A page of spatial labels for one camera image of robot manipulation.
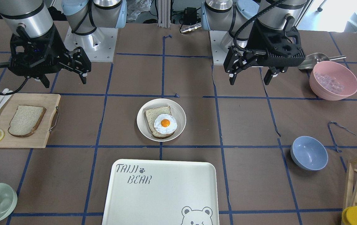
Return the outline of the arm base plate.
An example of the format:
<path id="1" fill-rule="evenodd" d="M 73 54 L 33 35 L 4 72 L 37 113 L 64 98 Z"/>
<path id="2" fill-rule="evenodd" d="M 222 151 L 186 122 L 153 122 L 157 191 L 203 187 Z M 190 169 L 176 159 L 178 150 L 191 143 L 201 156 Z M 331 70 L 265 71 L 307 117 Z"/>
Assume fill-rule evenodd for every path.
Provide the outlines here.
<path id="1" fill-rule="evenodd" d="M 119 29 L 99 27 L 87 36 L 80 36 L 67 30 L 64 45 L 68 50 L 83 47 L 91 62 L 112 63 Z"/>
<path id="2" fill-rule="evenodd" d="M 227 31 L 210 30 L 210 46 L 213 64 L 222 66 L 227 56 L 228 48 L 233 45 L 233 38 Z"/>

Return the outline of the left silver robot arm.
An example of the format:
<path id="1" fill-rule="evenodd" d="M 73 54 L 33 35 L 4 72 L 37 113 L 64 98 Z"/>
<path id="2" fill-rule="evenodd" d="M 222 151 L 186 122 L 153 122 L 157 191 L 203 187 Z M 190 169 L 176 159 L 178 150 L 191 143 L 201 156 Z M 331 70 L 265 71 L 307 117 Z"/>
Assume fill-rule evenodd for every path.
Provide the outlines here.
<path id="1" fill-rule="evenodd" d="M 267 67 L 264 84 L 306 58 L 296 21 L 306 0 L 206 0 L 201 6 L 204 30 L 225 31 L 232 38 L 223 62 L 230 84 L 250 67 Z"/>

